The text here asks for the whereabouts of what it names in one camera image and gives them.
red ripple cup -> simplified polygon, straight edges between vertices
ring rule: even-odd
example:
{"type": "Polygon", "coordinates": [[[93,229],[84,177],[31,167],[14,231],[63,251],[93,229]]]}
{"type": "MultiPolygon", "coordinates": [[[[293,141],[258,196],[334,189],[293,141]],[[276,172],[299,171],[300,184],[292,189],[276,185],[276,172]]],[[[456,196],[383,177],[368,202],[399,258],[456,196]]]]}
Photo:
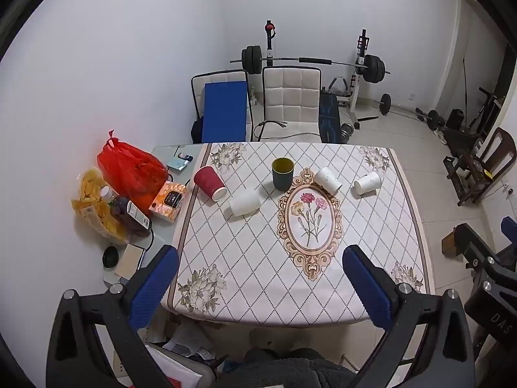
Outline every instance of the red ripple cup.
{"type": "Polygon", "coordinates": [[[195,173],[194,183],[215,202],[228,193],[228,189],[224,186],[216,170],[210,165],[203,166],[195,173]]]}

screw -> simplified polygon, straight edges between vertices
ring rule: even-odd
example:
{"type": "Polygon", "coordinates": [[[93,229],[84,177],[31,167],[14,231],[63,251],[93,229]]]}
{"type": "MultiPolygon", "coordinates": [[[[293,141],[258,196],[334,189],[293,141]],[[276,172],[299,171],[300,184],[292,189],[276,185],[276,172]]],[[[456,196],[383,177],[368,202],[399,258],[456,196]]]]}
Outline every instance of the screw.
{"type": "Polygon", "coordinates": [[[407,283],[400,283],[399,290],[404,294],[408,294],[408,293],[411,293],[413,288],[410,285],[408,285],[407,283]]]}
{"type": "Polygon", "coordinates": [[[113,293],[114,295],[122,293],[122,290],[124,290],[124,286],[120,283],[115,283],[110,287],[110,293],[113,293]]]}
{"type": "Polygon", "coordinates": [[[454,290],[454,289],[449,289],[447,291],[447,294],[449,295],[449,297],[451,299],[457,299],[458,298],[458,292],[456,290],[454,290]]]}
{"type": "Polygon", "coordinates": [[[76,293],[72,289],[66,290],[66,292],[63,293],[63,299],[70,300],[72,299],[76,293]]]}

cup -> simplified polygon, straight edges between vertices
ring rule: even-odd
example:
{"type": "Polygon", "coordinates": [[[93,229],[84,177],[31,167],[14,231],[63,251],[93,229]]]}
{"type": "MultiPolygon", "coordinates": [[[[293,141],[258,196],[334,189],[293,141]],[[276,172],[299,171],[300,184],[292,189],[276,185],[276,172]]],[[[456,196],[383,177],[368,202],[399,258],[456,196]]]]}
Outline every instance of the cup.
{"type": "Polygon", "coordinates": [[[228,189],[224,186],[216,170],[210,165],[203,166],[195,173],[194,183],[215,202],[228,193],[228,189]]]}
{"type": "Polygon", "coordinates": [[[365,192],[378,190],[382,184],[381,176],[376,171],[371,171],[354,181],[353,187],[359,195],[363,195],[365,192]]]}
{"type": "Polygon", "coordinates": [[[256,190],[240,190],[232,194],[229,208],[234,216],[244,216],[260,208],[260,199],[256,190]]]}
{"type": "Polygon", "coordinates": [[[321,185],[330,195],[335,195],[339,189],[343,186],[329,168],[323,167],[314,176],[314,182],[321,185]]]}
{"type": "Polygon", "coordinates": [[[286,192],[293,183],[294,163],[288,158],[278,158],[271,164],[273,185],[279,191],[286,192]]]}

barbell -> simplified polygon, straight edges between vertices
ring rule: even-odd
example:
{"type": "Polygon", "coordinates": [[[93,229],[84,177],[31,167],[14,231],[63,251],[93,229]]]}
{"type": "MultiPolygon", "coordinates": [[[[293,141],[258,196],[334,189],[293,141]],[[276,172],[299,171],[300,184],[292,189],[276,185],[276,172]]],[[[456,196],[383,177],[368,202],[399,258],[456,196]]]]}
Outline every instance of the barbell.
{"type": "Polygon", "coordinates": [[[260,45],[248,46],[243,49],[241,52],[240,60],[231,60],[230,62],[240,62],[242,63],[242,68],[247,71],[249,74],[260,74],[262,73],[262,62],[263,61],[298,61],[300,63],[307,64],[339,64],[342,66],[350,66],[359,68],[359,73],[363,76],[364,81],[369,83],[378,83],[384,79],[385,74],[391,74],[389,71],[386,71],[384,66],[384,62],[374,55],[365,55],[364,56],[364,64],[352,64],[349,62],[338,62],[332,61],[325,58],[310,58],[310,57],[300,57],[300,58],[290,58],[290,57],[270,57],[263,58],[262,50],[260,45]]]}
{"type": "MultiPolygon", "coordinates": [[[[381,111],[381,114],[388,115],[388,112],[390,112],[391,107],[392,107],[392,105],[391,105],[391,96],[389,94],[385,93],[381,97],[380,101],[374,101],[374,102],[379,104],[379,110],[381,111]]],[[[425,113],[425,112],[423,112],[419,108],[416,108],[413,111],[411,108],[407,108],[405,106],[401,106],[401,105],[393,105],[393,106],[396,107],[398,110],[400,110],[402,112],[410,113],[412,115],[415,115],[416,118],[409,117],[409,116],[405,115],[402,112],[395,112],[395,111],[391,111],[391,112],[397,113],[398,115],[402,115],[402,116],[404,116],[406,118],[410,118],[410,119],[414,119],[414,120],[418,119],[418,120],[422,121],[423,123],[425,122],[425,123],[427,123],[427,127],[431,131],[434,131],[438,127],[442,127],[442,126],[445,125],[445,120],[435,110],[430,110],[428,113],[425,113]]]]}

floral tablecloth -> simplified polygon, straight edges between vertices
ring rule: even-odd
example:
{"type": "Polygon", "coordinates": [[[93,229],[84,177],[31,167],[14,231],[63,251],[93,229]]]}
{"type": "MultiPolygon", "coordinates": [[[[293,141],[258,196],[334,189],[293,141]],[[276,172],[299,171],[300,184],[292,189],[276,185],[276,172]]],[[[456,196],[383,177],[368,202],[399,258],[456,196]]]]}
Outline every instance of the floral tablecloth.
{"type": "Polygon", "coordinates": [[[198,187],[184,199],[173,245],[177,278],[162,305],[211,321],[304,326],[352,322],[366,312],[343,273],[357,244],[396,282],[433,293],[414,198],[391,149],[322,143],[204,145],[196,167],[212,164],[229,193],[257,189],[262,206],[235,217],[229,197],[214,203],[198,187]],[[271,163],[295,162],[288,192],[275,189],[271,163]],[[343,183],[335,197],[313,182],[329,167],[343,183]],[[376,169],[381,190],[358,196],[352,183],[376,169]]]}

